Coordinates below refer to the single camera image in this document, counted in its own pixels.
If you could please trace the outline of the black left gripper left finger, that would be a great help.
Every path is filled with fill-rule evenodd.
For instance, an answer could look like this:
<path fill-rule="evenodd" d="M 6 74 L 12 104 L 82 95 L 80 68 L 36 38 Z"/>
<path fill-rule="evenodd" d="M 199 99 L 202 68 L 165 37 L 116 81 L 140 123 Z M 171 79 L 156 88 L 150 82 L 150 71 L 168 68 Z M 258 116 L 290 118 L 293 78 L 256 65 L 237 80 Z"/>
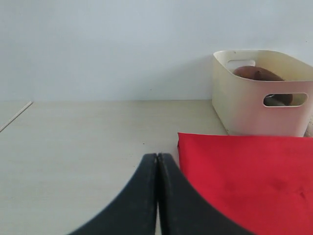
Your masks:
<path fill-rule="evenodd" d="M 119 194 L 72 235 L 154 235 L 157 219 L 157 154 L 145 154 Z"/>

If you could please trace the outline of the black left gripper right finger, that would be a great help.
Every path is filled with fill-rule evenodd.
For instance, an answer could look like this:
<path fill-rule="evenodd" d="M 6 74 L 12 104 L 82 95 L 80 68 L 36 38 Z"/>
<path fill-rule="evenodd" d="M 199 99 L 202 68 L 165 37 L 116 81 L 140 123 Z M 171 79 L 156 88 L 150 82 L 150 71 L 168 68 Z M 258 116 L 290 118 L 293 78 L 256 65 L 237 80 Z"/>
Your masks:
<path fill-rule="evenodd" d="M 158 207 L 163 235 L 250 235 L 211 206 L 184 177 L 171 154 L 159 153 Z"/>

